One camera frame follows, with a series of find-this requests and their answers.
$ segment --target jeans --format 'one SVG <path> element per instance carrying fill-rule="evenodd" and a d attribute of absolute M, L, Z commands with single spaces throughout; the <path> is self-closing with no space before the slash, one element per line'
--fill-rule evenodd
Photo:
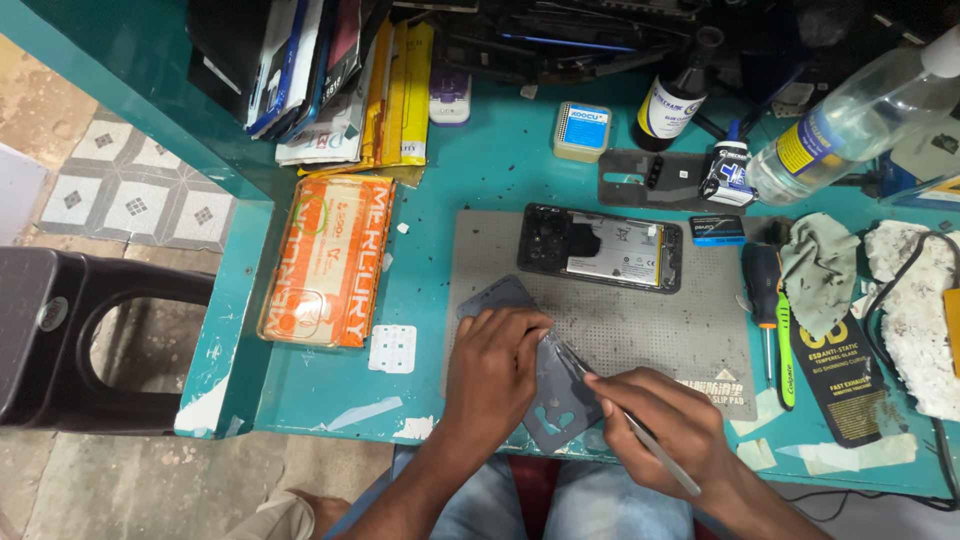
<path fill-rule="evenodd" d="M 395 461 L 398 474 L 409 459 Z M 547 518 L 546 540 L 692 540 L 689 503 L 640 487 L 621 465 L 566 461 Z M 431 540 L 525 540 L 505 455 L 495 454 L 446 504 Z"/>

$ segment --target phone battery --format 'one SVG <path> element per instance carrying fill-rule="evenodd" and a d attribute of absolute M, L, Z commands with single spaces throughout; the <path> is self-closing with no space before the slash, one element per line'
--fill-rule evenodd
<path fill-rule="evenodd" d="M 662 225 L 578 212 L 570 215 L 573 223 L 590 224 L 593 234 L 600 238 L 600 251 L 594 257 L 568 258 L 568 273 L 660 286 Z"/>

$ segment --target black bottle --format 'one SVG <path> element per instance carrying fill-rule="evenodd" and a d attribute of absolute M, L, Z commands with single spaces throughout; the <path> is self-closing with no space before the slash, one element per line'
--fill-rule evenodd
<path fill-rule="evenodd" d="M 707 66 L 713 51 L 723 43 L 723 32 L 712 26 L 697 30 L 693 49 L 682 61 L 665 68 L 647 92 L 630 125 L 630 138 L 648 152 L 662 152 L 684 130 L 700 104 L 707 99 Z"/>

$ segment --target glue tube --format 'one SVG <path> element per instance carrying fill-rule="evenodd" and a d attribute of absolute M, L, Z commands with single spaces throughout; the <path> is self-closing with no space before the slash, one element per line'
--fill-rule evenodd
<path fill-rule="evenodd" d="M 756 199 L 756 190 L 744 183 L 747 174 L 747 144 L 740 138 L 740 121 L 733 120 L 727 140 L 713 146 L 710 168 L 700 182 L 700 198 L 735 207 L 746 206 Z"/>

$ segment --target clear plastic bottle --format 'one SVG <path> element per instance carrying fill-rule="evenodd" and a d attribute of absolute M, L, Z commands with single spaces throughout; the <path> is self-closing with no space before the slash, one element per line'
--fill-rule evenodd
<path fill-rule="evenodd" d="M 925 47 L 899 48 L 831 92 L 747 165 L 759 200 L 786 206 L 832 184 L 960 101 L 960 26 Z"/>

